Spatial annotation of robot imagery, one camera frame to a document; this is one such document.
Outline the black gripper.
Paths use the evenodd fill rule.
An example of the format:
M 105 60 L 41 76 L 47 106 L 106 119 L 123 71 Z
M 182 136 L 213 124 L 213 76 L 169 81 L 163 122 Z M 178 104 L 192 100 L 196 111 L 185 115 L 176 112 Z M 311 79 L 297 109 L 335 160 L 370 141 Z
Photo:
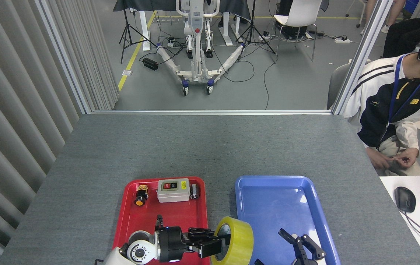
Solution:
M 182 239 L 182 230 L 179 226 L 163 227 L 157 230 L 160 254 L 158 260 L 161 263 L 180 261 L 183 254 L 188 252 L 197 253 L 199 258 L 206 258 L 223 252 L 223 248 L 229 245 L 229 237 L 216 237 L 214 231 L 208 228 L 190 227 L 188 240 L 196 240 L 187 245 Z M 254 265 L 265 265 L 260 259 L 256 259 Z

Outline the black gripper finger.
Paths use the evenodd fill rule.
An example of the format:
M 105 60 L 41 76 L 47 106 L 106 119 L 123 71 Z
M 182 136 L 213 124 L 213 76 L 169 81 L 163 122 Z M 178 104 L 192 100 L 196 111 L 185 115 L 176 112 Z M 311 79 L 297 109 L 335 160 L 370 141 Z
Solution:
M 326 257 L 326 252 L 307 234 L 298 236 L 280 229 L 279 235 L 294 248 L 295 259 L 293 265 L 317 265 L 318 260 Z

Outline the person's right hand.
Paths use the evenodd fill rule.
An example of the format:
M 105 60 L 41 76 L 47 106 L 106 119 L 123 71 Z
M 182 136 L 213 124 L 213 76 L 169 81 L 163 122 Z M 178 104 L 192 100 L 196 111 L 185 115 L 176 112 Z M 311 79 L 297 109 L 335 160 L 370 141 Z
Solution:
M 365 152 L 367 153 L 372 166 L 376 170 L 385 170 L 390 168 L 390 165 L 394 161 L 394 158 L 388 157 L 382 153 L 380 153 L 377 149 L 373 149 L 371 147 L 366 147 Z

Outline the person's left hand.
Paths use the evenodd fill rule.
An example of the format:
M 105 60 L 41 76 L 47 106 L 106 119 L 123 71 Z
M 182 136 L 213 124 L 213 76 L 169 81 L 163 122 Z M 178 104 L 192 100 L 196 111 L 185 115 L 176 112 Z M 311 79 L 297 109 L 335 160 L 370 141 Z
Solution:
M 397 153 L 394 158 L 401 168 L 410 168 L 417 160 L 419 150 L 417 148 L 404 149 Z

